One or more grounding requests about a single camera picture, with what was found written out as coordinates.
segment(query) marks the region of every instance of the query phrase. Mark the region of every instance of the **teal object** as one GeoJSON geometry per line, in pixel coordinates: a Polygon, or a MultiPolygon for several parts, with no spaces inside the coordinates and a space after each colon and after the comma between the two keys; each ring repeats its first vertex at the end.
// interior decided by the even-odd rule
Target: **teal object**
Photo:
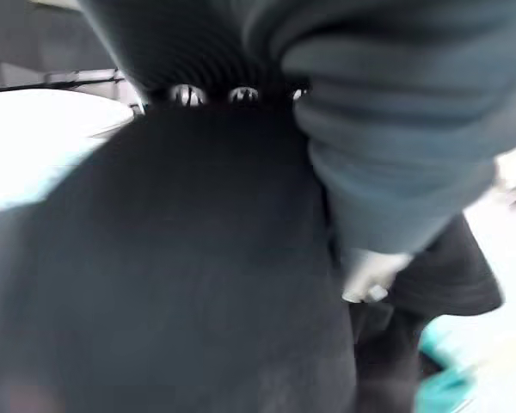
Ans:
{"type": "Polygon", "coordinates": [[[450,354],[440,351],[440,342],[434,329],[424,331],[421,351],[445,370],[421,383],[415,398],[415,413],[452,413],[466,401],[474,387],[468,372],[455,366],[450,354]]]}

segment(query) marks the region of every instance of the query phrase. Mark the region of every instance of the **sleeve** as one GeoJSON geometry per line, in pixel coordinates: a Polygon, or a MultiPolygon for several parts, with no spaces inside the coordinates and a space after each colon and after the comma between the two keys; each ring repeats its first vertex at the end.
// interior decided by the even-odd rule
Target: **sleeve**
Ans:
{"type": "Polygon", "coordinates": [[[248,51],[310,81],[294,114],[342,253],[423,250],[516,147],[516,0],[241,0],[229,12],[248,51]]]}

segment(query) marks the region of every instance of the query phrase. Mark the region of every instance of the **gray fabric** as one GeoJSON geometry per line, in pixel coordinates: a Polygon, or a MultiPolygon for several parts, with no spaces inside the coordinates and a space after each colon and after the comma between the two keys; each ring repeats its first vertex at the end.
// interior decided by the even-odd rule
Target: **gray fabric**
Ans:
{"type": "Polygon", "coordinates": [[[516,146],[516,0],[215,4],[309,77],[295,115],[345,249],[422,250],[516,146]]]}
{"type": "Polygon", "coordinates": [[[0,0],[0,63],[37,72],[115,67],[81,13],[27,0],[0,0]]]}

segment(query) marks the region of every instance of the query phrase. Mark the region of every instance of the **white surface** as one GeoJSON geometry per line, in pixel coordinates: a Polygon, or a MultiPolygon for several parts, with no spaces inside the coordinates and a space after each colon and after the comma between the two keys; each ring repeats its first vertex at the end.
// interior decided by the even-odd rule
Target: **white surface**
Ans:
{"type": "Polygon", "coordinates": [[[130,108],[97,96],[46,89],[0,93],[0,209],[41,200],[132,119],[130,108]]]}

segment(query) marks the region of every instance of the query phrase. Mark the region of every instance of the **dark pants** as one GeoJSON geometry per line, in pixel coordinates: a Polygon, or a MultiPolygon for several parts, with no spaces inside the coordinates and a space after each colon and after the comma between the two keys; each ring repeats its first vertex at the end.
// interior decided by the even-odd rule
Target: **dark pants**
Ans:
{"type": "Polygon", "coordinates": [[[288,104],[120,131],[20,231],[2,398],[25,380],[74,413],[410,412],[431,316],[356,305],[352,329],[306,145],[288,104]]]}

